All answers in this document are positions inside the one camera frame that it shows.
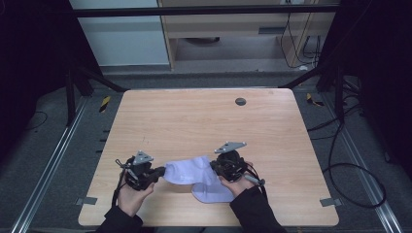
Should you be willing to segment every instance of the black cable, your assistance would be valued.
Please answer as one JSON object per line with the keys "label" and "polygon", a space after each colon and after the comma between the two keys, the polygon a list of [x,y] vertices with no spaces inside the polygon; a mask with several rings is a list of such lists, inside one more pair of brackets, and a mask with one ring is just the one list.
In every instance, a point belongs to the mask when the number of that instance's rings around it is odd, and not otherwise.
{"label": "black cable", "polygon": [[1,2],[3,3],[3,9],[2,9],[2,11],[0,12],[0,16],[2,16],[3,14],[6,13],[6,3],[5,3],[5,0],[1,0]]}
{"label": "black cable", "polygon": [[[360,107],[360,106],[361,106],[360,104],[354,105],[353,107],[347,109],[344,114],[347,115],[347,114],[348,114],[349,112],[351,112],[353,109],[358,108],[358,107]],[[330,120],[328,120],[328,121],[326,121],[326,122],[320,123],[320,124],[318,124],[318,125],[316,125],[316,126],[314,126],[314,127],[312,127],[312,128],[309,128],[309,129],[307,129],[307,131],[308,131],[308,132],[311,132],[311,131],[319,130],[319,129],[321,129],[321,128],[324,128],[324,127],[326,127],[326,126],[334,123],[334,122],[337,121],[337,120],[338,120],[338,117],[335,117],[335,118],[330,119]]]}
{"label": "black cable", "polygon": [[120,189],[121,189],[122,187],[124,187],[124,185],[126,184],[126,183],[121,184],[121,182],[123,181],[124,174],[125,174],[125,172],[126,172],[126,171],[125,171],[125,170],[126,170],[126,165],[125,165],[125,164],[121,164],[120,160],[118,160],[118,159],[116,159],[116,163],[119,164],[119,166],[122,168],[122,171],[121,171],[121,175],[120,175],[120,178],[119,178],[118,186],[116,187],[116,189],[115,189],[115,191],[114,191],[114,193],[113,193],[113,198],[112,198],[112,206],[113,206],[113,207],[116,206],[116,203],[117,203],[117,201],[118,201]]}
{"label": "black cable", "polygon": [[32,127],[29,127],[29,128],[25,128],[24,130],[36,129],[36,128],[42,126],[46,122],[46,120],[48,120],[48,118],[49,118],[48,114],[46,114],[45,112],[42,112],[42,111],[36,111],[36,114],[43,114],[45,116],[45,118],[43,119],[43,121],[41,123],[39,123],[35,126],[32,126]]}
{"label": "black cable", "polygon": [[[337,191],[340,195],[342,195],[342,197],[344,197],[346,200],[348,200],[348,201],[351,202],[352,204],[357,205],[357,206],[359,206],[359,207],[368,208],[368,209],[373,209],[373,208],[380,207],[380,206],[382,206],[382,205],[386,202],[387,194],[386,194],[386,188],[382,185],[382,183],[378,180],[378,178],[377,178],[375,175],[373,175],[371,172],[369,172],[369,171],[366,170],[365,168],[362,168],[361,166],[356,165],[356,164],[352,164],[352,163],[336,163],[336,164],[333,164],[333,165],[331,164],[333,148],[334,148],[334,145],[335,145],[337,136],[338,136],[339,132],[342,130],[343,126],[344,126],[344,123],[343,123],[343,122],[340,122],[340,123],[339,123],[339,126],[338,126],[338,130],[336,130],[336,133],[335,133],[335,135],[334,135],[334,137],[333,137],[333,141],[332,141],[332,144],[331,144],[331,147],[330,147],[330,151],[329,151],[329,155],[328,155],[327,167],[323,170],[323,173],[325,173],[326,171],[329,171],[329,178],[330,178],[330,181],[331,181],[333,187],[336,189],[336,191]],[[382,200],[381,200],[378,204],[366,205],[366,204],[357,202],[357,201],[355,201],[354,199],[351,199],[351,198],[349,198],[347,195],[345,195],[345,194],[339,189],[339,187],[336,185],[336,182],[334,181],[333,175],[332,175],[332,168],[338,167],[338,166],[352,166],[352,167],[356,167],[356,168],[359,168],[359,169],[363,170],[363,171],[366,172],[367,174],[369,174],[369,176],[371,176],[373,179],[375,179],[375,181],[378,183],[379,187],[381,188],[381,191],[382,191]]]}
{"label": "black cable", "polygon": [[292,45],[293,45],[294,55],[295,55],[296,58],[297,58],[301,63],[303,63],[303,64],[300,64],[300,65],[298,65],[298,66],[291,66],[291,65],[288,63],[288,61],[286,61],[286,64],[288,65],[289,68],[298,68],[298,67],[300,67],[300,66],[308,65],[308,64],[310,64],[310,62],[301,61],[300,58],[299,58],[299,56],[298,56],[298,54],[297,54],[296,46],[295,46],[295,44],[294,44],[294,40],[293,40],[293,37],[292,37],[291,28],[290,28],[290,21],[291,21],[291,13],[288,13],[288,20],[287,20],[287,22],[286,22],[285,29],[284,29],[284,32],[283,32],[283,34],[282,34],[281,42],[280,42],[280,43],[281,43],[281,51],[282,51],[282,53],[283,53],[283,55],[284,55],[284,57],[285,57],[285,60],[286,60],[286,59],[287,59],[287,58],[286,58],[286,54],[285,54],[285,51],[283,50],[283,38],[284,38],[284,35],[285,35],[285,33],[286,33],[287,28],[289,28],[289,33],[290,33],[290,35],[291,35],[291,41],[292,41]]}

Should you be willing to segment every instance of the gray floor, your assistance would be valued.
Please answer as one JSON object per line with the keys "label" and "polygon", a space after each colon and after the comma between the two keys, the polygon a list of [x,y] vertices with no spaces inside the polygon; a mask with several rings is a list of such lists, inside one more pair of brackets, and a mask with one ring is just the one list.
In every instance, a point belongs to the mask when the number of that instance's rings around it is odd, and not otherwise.
{"label": "gray floor", "polygon": [[[176,69],[170,72],[146,71],[139,76],[108,76],[115,83],[129,88],[186,88],[186,87],[247,87],[277,86],[287,83],[303,71],[289,68],[282,53],[273,40],[266,38],[221,38],[217,44],[180,43]],[[294,90],[296,101],[305,124],[311,128],[333,118],[328,106],[316,106],[306,101],[306,93],[314,100],[327,103],[333,92],[319,94],[314,88],[316,78],[303,83]],[[85,110],[70,144],[51,179],[30,229],[33,232],[84,231],[77,222],[81,206],[78,198],[86,196],[94,170],[104,149],[104,139],[110,130],[121,93],[93,83],[95,92],[90,97],[77,98],[77,103],[85,103]],[[100,104],[107,95],[111,101],[105,113],[99,113]],[[45,95],[38,102],[36,114],[13,151],[13,160],[2,165],[0,177],[0,229],[8,232],[26,205],[37,181],[48,166],[48,162],[65,130],[65,92],[59,89]],[[348,106],[358,101],[348,99]],[[369,171],[374,173],[388,192],[386,206],[395,216],[400,230],[386,229],[383,224],[382,209],[366,209],[355,206],[343,199],[331,185],[328,175],[326,182],[333,198],[341,198],[344,205],[336,207],[340,222],[331,228],[288,227],[290,232],[412,232],[412,210],[409,200],[412,197],[412,183],[399,165],[385,162],[384,151],[378,143],[367,121],[361,116],[361,109],[346,116],[345,130],[356,145]],[[332,124],[319,131],[311,132],[311,138],[331,136],[336,130]],[[353,149],[349,150],[347,137],[342,132],[336,140],[332,162],[352,162]],[[322,168],[327,166],[327,157],[332,140],[312,140]],[[370,204],[368,188],[360,173],[352,168],[336,168],[333,176],[339,187],[351,198]]]}

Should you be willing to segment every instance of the wire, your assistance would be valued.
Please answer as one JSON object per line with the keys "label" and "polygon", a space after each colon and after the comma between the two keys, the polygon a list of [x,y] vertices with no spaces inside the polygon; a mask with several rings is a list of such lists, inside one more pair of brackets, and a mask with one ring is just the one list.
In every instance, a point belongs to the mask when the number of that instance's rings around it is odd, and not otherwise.
{"label": "wire", "polygon": [[303,63],[303,64],[300,64],[300,65],[298,65],[298,66],[291,66],[291,65],[288,63],[288,61],[287,61],[286,63],[287,63],[287,65],[289,66],[289,68],[299,68],[299,67],[301,67],[301,66],[311,64],[310,62],[306,62],[306,61],[300,60],[299,55],[297,54],[296,45],[294,44],[294,40],[293,40],[293,37],[292,37],[292,32],[291,32],[291,27],[290,27],[291,24],[290,24],[290,22],[291,22],[291,13],[288,13],[288,20],[287,20],[287,22],[286,22],[285,29],[284,29],[284,32],[283,32],[282,37],[281,37],[281,50],[282,50],[282,53],[283,53],[285,59],[287,59],[287,58],[286,58],[285,51],[284,51],[284,49],[283,49],[283,38],[284,38],[284,35],[285,35],[285,33],[286,33],[287,28],[289,28],[289,34],[291,35],[291,41],[292,41],[292,45],[293,45],[294,55],[295,55],[296,58],[297,58],[301,63]]}
{"label": "wire", "polygon": [[[356,164],[352,164],[352,163],[335,163],[335,164],[333,164],[333,165],[331,164],[332,153],[333,153],[333,149],[334,149],[334,146],[335,146],[335,142],[336,142],[336,139],[337,139],[337,136],[338,136],[339,132],[343,129],[343,126],[344,126],[344,123],[343,123],[343,122],[340,122],[340,123],[339,123],[339,126],[338,126],[338,130],[336,130],[336,133],[335,133],[335,135],[334,135],[334,137],[333,137],[333,141],[332,141],[332,144],[331,144],[331,146],[330,146],[330,151],[329,151],[329,155],[328,155],[327,167],[323,170],[323,173],[325,173],[326,171],[329,171],[329,178],[330,178],[330,181],[331,181],[333,187],[336,189],[336,191],[337,191],[340,195],[342,195],[342,197],[344,197],[346,200],[348,200],[348,201],[351,202],[352,204],[357,205],[357,206],[359,206],[359,207],[367,208],[367,209],[373,209],[373,208],[380,207],[380,206],[382,206],[382,205],[386,202],[387,194],[386,194],[386,188],[382,185],[382,183],[378,180],[378,178],[377,178],[375,175],[373,175],[371,172],[369,172],[369,171],[366,170],[365,168],[362,168],[361,166],[356,165]],[[357,202],[357,201],[355,201],[354,199],[349,198],[346,194],[344,194],[344,193],[340,190],[340,188],[336,185],[335,180],[333,179],[332,168],[339,167],[339,166],[351,166],[351,167],[356,167],[356,168],[361,169],[362,171],[366,172],[367,174],[369,174],[369,176],[371,176],[373,179],[375,179],[375,181],[378,183],[379,187],[381,188],[381,191],[382,191],[382,200],[381,200],[379,203],[374,204],[374,205],[366,205],[366,204]]]}
{"label": "wire", "polygon": [[[361,106],[360,104],[357,104],[357,105],[355,105],[355,106],[347,109],[347,110],[344,112],[345,116],[348,116],[348,113],[350,113],[353,109],[358,108],[358,107],[360,107],[360,106]],[[319,130],[319,129],[321,129],[321,128],[324,128],[324,127],[326,127],[326,126],[334,123],[334,122],[337,121],[337,120],[338,120],[338,117],[335,117],[335,118],[330,119],[330,120],[328,120],[328,121],[326,121],[326,122],[324,122],[324,123],[320,123],[320,124],[318,124],[318,125],[316,125],[316,126],[314,126],[314,127],[312,127],[312,128],[309,128],[309,129],[307,129],[307,131],[308,131],[308,132],[311,132],[311,131]]]}
{"label": "wire", "polygon": [[3,4],[3,10],[1,11],[0,16],[2,16],[3,14],[6,13],[6,3],[5,3],[5,0],[2,0],[1,2],[2,2],[2,4]]}
{"label": "wire", "polygon": [[36,128],[42,126],[46,122],[46,120],[48,120],[48,118],[49,118],[48,114],[46,114],[45,112],[42,112],[42,111],[36,111],[35,114],[43,114],[45,116],[45,118],[39,124],[37,124],[35,126],[32,126],[32,127],[29,127],[29,128],[25,128],[24,130],[28,131],[28,130],[36,129]]}

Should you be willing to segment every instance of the power cord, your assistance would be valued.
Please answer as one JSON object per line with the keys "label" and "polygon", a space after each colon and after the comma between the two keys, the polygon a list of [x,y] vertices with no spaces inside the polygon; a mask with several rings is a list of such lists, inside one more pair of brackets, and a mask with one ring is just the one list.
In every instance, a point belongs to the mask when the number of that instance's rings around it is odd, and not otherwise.
{"label": "power cord", "polygon": [[[347,98],[350,98],[350,97],[357,97],[357,95],[348,95],[348,96],[346,96],[344,99],[347,99]],[[344,116],[346,117],[353,109],[358,108],[359,106],[360,106],[360,104],[357,104],[357,105],[353,106],[352,108],[346,110]],[[338,120],[338,117],[333,118],[333,119],[331,119],[331,120],[328,120],[327,122],[324,122],[324,123],[321,123],[321,124],[319,124],[319,125],[317,125],[317,126],[315,126],[315,127],[309,128],[307,131],[310,132],[310,131],[314,131],[314,130],[321,129],[321,128],[323,128],[323,127],[326,127],[326,126],[330,125],[331,123],[333,123],[333,122],[335,122],[335,121],[337,121],[337,120]],[[333,136],[323,137],[323,138],[318,138],[318,139],[311,139],[311,140],[320,140],[320,139],[333,138],[332,143],[331,143],[331,146],[330,146],[330,150],[329,150],[329,155],[328,155],[328,160],[327,160],[327,167],[323,170],[323,173],[325,173],[325,172],[328,172],[328,173],[329,173],[330,182],[332,183],[332,185],[333,185],[333,187],[335,188],[335,190],[336,190],[343,198],[345,198],[346,200],[348,200],[348,201],[351,202],[352,204],[354,204],[354,205],[356,205],[356,206],[359,206],[359,207],[362,207],[362,208],[367,208],[367,209],[374,209],[374,208],[380,207],[380,206],[382,206],[382,205],[386,202],[387,193],[386,193],[386,188],[384,187],[384,185],[379,181],[379,179],[378,179],[374,174],[372,174],[372,173],[371,173],[370,171],[368,171],[367,169],[365,169],[365,168],[363,168],[363,167],[361,167],[361,166],[359,166],[359,165],[353,164],[353,163],[335,163],[335,164],[332,164],[332,163],[331,163],[331,159],[332,159],[332,154],[333,154],[333,149],[334,149],[334,146],[335,146],[335,142],[336,142],[337,136],[338,136],[339,133],[342,131],[343,127],[344,127],[344,122],[343,122],[343,121],[340,121],[340,122],[339,122],[339,125],[338,125],[338,127],[337,127],[337,130],[336,130],[336,132],[334,133]],[[362,170],[363,172],[367,173],[369,176],[371,176],[371,177],[378,183],[378,185],[379,185],[379,187],[380,187],[380,189],[381,189],[381,192],[382,192],[382,200],[381,200],[379,203],[377,203],[377,204],[367,205],[367,204],[363,204],[363,203],[360,203],[360,202],[358,202],[358,201],[355,201],[354,199],[348,197],[348,196],[338,187],[338,185],[336,184],[336,182],[335,182],[335,180],[334,180],[334,178],[333,178],[332,170],[333,170],[333,168],[336,168],[336,167],[354,167],[354,168],[358,168],[358,169]]]}
{"label": "power cord", "polygon": [[291,41],[292,41],[292,45],[293,45],[294,55],[296,56],[297,60],[298,60],[299,62],[301,62],[302,64],[300,64],[300,65],[298,65],[298,66],[291,66],[291,65],[288,63],[288,61],[287,61],[286,63],[287,63],[287,65],[288,65],[289,68],[299,68],[299,67],[304,66],[304,65],[309,65],[309,64],[311,64],[311,62],[306,62],[306,61],[300,60],[299,55],[297,54],[296,45],[295,45],[294,40],[293,40],[293,37],[292,37],[292,32],[291,32],[291,27],[290,27],[291,24],[290,24],[290,22],[291,22],[291,13],[288,13],[288,20],[287,20],[287,22],[286,22],[285,29],[284,29],[284,32],[283,32],[283,34],[282,34],[281,41],[280,41],[280,43],[281,43],[281,50],[282,50],[282,53],[283,53],[283,55],[284,55],[284,57],[285,57],[285,59],[286,59],[286,54],[285,54],[285,51],[284,51],[284,49],[283,49],[283,38],[284,38],[284,35],[285,35],[285,33],[286,33],[286,31],[287,31],[287,28],[288,28],[288,29],[289,29],[289,34],[290,34],[290,36],[291,36]]}
{"label": "power cord", "polygon": [[[333,187],[336,189],[336,191],[337,191],[343,198],[345,198],[346,200],[348,200],[348,201],[351,202],[352,204],[354,204],[354,205],[356,205],[356,206],[359,206],[359,207],[367,208],[367,209],[374,209],[374,208],[380,207],[380,206],[382,206],[382,205],[386,202],[387,193],[386,193],[386,188],[384,187],[384,185],[379,181],[379,179],[378,179],[375,175],[373,175],[373,174],[372,174],[370,171],[368,171],[367,169],[365,169],[365,168],[363,168],[363,167],[361,167],[361,166],[359,166],[359,165],[353,164],[353,163],[335,163],[335,164],[331,164],[333,148],[334,148],[334,145],[335,145],[337,136],[339,135],[339,132],[343,129],[343,126],[344,126],[344,123],[343,123],[343,122],[340,122],[340,123],[339,123],[339,126],[338,126],[338,129],[336,130],[336,133],[335,133],[335,135],[334,135],[334,137],[333,137],[333,141],[332,141],[332,144],[331,144],[331,147],[330,147],[330,151],[329,151],[329,155],[328,155],[327,167],[323,170],[323,173],[325,173],[325,172],[327,172],[327,171],[329,172],[329,178],[330,178],[330,181],[331,181]],[[360,202],[358,202],[358,201],[355,201],[354,199],[348,197],[342,190],[340,190],[340,188],[337,186],[335,180],[333,179],[332,168],[340,167],[340,166],[355,167],[355,168],[361,169],[362,171],[366,172],[369,176],[371,176],[371,177],[378,183],[378,185],[379,185],[379,187],[380,187],[380,189],[381,189],[381,191],[382,191],[382,200],[381,200],[379,203],[377,203],[377,204],[367,205],[367,204],[363,204],[363,203],[360,203]]]}
{"label": "power cord", "polygon": [[46,122],[46,120],[48,120],[48,118],[49,118],[48,114],[46,114],[45,112],[42,112],[42,111],[36,111],[36,114],[42,114],[42,115],[45,116],[45,118],[39,124],[37,124],[35,126],[32,126],[32,127],[29,127],[29,128],[25,128],[24,130],[28,131],[28,130],[36,129],[36,128],[42,126]]}

